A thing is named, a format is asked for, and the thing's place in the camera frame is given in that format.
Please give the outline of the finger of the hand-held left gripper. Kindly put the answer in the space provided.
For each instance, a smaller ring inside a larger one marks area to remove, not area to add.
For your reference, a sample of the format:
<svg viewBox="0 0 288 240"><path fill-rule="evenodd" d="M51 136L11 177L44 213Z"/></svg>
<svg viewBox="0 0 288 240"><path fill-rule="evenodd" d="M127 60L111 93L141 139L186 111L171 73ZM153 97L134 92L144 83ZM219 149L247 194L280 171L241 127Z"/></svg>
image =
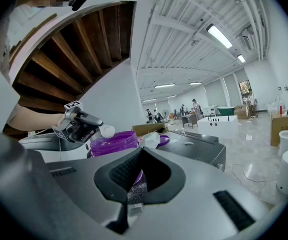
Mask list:
<svg viewBox="0 0 288 240"><path fill-rule="evenodd" d="M82 137L81 142L87 142L87 141L91 142L91 141L99 139L101 137L102 137L102 135L100 133L100 130L96 129L96 130L90 131L87 135Z"/></svg>
<svg viewBox="0 0 288 240"><path fill-rule="evenodd" d="M101 119L90 115L84 111L78 112L78 118L80 122L87 125L101 126L103 124L103 121Z"/></svg>

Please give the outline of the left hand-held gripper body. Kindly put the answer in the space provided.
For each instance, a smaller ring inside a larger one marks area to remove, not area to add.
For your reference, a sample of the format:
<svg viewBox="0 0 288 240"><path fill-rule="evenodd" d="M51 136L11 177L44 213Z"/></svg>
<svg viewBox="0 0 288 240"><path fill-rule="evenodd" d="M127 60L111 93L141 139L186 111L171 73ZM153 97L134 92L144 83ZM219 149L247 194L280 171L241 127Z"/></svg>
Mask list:
<svg viewBox="0 0 288 240"><path fill-rule="evenodd" d="M64 105L64 119L58 126L52 126L55 134L64 140L75 143L81 142L82 137L95 130L94 125L88 125L79 121L78 112L82 111L82 104L76 100Z"/></svg>

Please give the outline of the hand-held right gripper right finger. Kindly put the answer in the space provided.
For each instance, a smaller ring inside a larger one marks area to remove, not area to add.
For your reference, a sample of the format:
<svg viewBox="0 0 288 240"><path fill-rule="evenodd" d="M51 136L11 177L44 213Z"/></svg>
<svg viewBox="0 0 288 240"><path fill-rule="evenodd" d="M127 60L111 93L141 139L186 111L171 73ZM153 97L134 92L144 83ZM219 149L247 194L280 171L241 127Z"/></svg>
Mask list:
<svg viewBox="0 0 288 240"><path fill-rule="evenodd" d="M220 169L163 150L156 153L178 164L186 174L186 182L170 202L144 206L130 227L130 239L222 240L238 234L214 197L218 191L228 191L255 221L268 213L260 199Z"/></svg>

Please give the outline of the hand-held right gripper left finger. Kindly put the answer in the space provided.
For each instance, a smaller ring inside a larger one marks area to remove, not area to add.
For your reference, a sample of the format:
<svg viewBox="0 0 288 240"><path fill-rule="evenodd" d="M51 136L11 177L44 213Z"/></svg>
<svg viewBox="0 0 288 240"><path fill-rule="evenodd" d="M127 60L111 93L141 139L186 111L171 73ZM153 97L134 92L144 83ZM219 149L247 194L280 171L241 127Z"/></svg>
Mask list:
<svg viewBox="0 0 288 240"><path fill-rule="evenodd" d="M141 240L127 208L103 227L59 187L41 154L0 135L0 239Z"/></svg>

